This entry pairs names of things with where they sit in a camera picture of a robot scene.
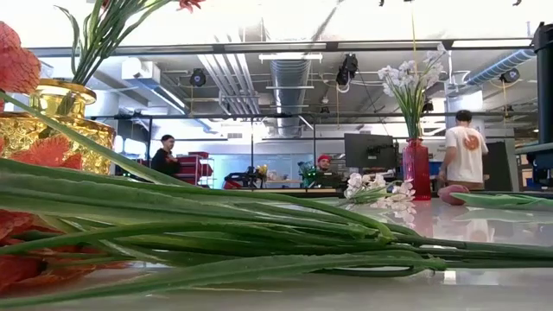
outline orange logo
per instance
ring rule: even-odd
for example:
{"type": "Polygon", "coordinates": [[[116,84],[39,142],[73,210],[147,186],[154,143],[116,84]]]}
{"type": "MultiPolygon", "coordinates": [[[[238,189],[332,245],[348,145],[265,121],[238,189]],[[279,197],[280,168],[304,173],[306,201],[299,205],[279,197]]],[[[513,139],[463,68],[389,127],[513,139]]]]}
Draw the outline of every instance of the orange logo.
{"type": "Polygon", "coordinates": [[[470,151],[476,150],[480,146],[480,140],[474,135],[469,135],[463,139],[463,145],[470,151]]]}

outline red vase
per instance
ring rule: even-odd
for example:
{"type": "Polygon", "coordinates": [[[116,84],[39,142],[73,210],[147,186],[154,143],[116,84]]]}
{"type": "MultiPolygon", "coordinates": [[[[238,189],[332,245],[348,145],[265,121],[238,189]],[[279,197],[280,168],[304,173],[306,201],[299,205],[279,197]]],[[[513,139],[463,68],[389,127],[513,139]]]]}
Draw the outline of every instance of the red vase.
{"type": "Polygon", "coordinates": [[[429,149],[423,146],[423,140],[408,139],[402,158],[404,181],[412,181],[415,200],[431,200],[429,149]]]}

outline dark hair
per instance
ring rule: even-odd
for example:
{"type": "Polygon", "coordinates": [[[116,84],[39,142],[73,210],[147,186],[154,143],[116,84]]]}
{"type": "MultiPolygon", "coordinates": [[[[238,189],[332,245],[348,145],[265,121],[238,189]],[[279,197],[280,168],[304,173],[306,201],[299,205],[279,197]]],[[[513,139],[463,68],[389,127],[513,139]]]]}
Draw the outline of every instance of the dark hair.
{"type": "Polygon", "coordinates": [[[471,122],[473,120],[473,113],[468,110],[457,111],[455,119],[461,122],[471,122]]]}
{"type": "Polygon", "coordinates": [[[162,142],[167,142],[169,139],[175,139],[171,135],[163,135],[162,142]]]}

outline glass vase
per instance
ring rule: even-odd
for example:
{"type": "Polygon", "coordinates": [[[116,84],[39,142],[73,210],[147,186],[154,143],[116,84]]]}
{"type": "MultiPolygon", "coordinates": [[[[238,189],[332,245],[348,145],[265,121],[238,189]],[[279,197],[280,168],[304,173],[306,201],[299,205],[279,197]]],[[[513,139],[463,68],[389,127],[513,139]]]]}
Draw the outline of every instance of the glass vase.
{"type": "Polygon", "coordinates": [[[420,138],[408,139],[403,151],[404,180],[411,180],[415,200],[431,200],[429,149],[420,138]]]}
{"type": "MultiPolygon", "coordinates": [[[[96,94],[80,85],[55,79],[41,79],[36,91],[29,96],[29,106],[92,139],[94,142],[112,149],[115,130],[105,124],[84,119],[85,108],[96,102],[96,94]],[[63,111],[61,107],[70,107],[63,111]]],[[[4,158],[10,158],[18,151],[28,150],[33,143],[59,133],[49,129],[27,112],[0,112],[0,137],[4,140],[4,158]]],[[[110,173],[110,161],[101,155],[70,142],[69,151],[64,155],[81,154],[82,169],[101,175],[110,173]]]]}

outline red cap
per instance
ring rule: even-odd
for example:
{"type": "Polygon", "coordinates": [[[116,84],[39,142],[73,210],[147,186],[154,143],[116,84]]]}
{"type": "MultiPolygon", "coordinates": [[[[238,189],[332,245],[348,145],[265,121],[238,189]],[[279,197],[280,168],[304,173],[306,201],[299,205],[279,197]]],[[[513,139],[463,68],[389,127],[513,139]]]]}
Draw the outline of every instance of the red cap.
{"type": "Polygon", "coordinates": [[[320,162],[321,160],[331,160],[332,158],[330,157],[330,155],[321,155],[319,156],[319,158],[317,159],[317,163],[320,162]]]}

